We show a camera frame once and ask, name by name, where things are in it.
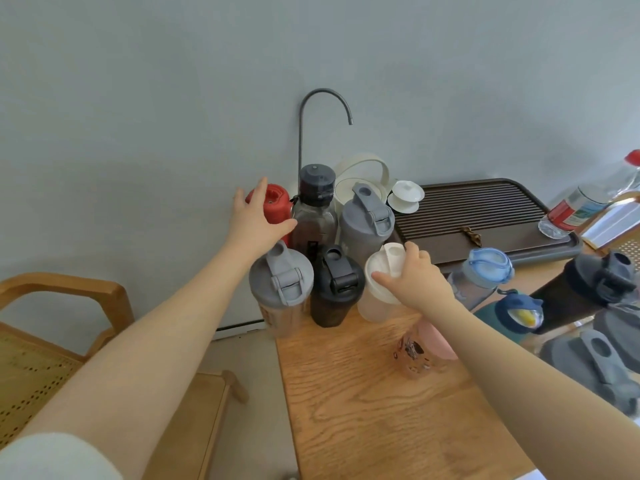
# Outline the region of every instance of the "forearm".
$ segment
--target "forearm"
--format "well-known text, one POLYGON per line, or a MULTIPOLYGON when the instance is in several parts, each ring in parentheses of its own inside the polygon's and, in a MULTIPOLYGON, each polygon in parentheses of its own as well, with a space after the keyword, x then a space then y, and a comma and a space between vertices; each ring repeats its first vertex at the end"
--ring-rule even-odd
POLYGON ((423 313, 450 343, 509 432, 549 479, 632 478, 640 429, 457 301, 423 313))
POLYGON ((125 478, 140 477, 250 265, 243 259, 232 246, 220 250, 85 364, 23 435, 71 433, 100 449, 125 478))

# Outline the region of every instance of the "faucet spout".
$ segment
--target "faucet spout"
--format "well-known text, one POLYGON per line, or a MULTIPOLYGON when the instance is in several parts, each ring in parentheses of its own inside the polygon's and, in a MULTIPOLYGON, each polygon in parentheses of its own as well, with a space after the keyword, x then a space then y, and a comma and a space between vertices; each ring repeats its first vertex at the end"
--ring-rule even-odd
POLYGON ((335 96, 338 99, 340 99, 340 102, 344 106, 344 110, 347 112, 347 119, 349 121, 349 124, 350 125, 353 124, 353 117, 351 115, 351 110, 349 109, 349 105, 347 104, 347 101, 345 101, 345 99, 333 89, 327 89, 327 88, 314 89, 309 94, 307 94, 304 99, 302 99, 302 103, 300 103, 300 116, 298 119, 298 193, 300 193, 300 170, 302 169, 302 117, 305 113, 305 104, 307 104, 307 101, 311 96, 318 93, 331 94, 332 96, 335 96))

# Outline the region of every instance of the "baseboard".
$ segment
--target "baseboard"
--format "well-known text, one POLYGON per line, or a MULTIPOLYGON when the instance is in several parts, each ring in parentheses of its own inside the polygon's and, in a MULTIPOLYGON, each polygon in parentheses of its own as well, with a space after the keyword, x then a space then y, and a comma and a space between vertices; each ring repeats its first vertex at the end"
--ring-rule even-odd
POLYGON ((240 323, 238 325, 220 327, 213 336, 214 340, 226 339, 234 335, 242 335, 252 330, 263 330, 267 328, 264 320, 256 320, 255 322, 240 323))

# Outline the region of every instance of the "wooden table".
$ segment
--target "wooden table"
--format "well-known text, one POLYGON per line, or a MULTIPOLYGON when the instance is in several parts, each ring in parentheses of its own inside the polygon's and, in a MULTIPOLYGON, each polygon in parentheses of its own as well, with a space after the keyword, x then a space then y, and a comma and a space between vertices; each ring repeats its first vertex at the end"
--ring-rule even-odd
MULTIPOLYGON (((509 287, 532 292, 563 266, 518 267, 509 287)), ((303 480, 513 480, 534 469, 460 362, 418 380, 396 370, 393 349, 418 317, 372 324, 354 306, 339 327, 308 318, 276 341, 303 480)))

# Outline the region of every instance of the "tile floor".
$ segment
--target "tile floor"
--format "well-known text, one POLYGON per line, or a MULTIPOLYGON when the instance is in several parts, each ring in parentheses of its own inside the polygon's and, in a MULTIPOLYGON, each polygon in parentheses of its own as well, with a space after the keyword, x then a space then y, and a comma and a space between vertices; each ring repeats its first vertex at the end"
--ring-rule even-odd
POLYGON ((298 467, 275 341, 257 330, 212 342, 203 371, 233 371, 249 402, 231 400, 213 457, 216 480, 282 480, 298 467))

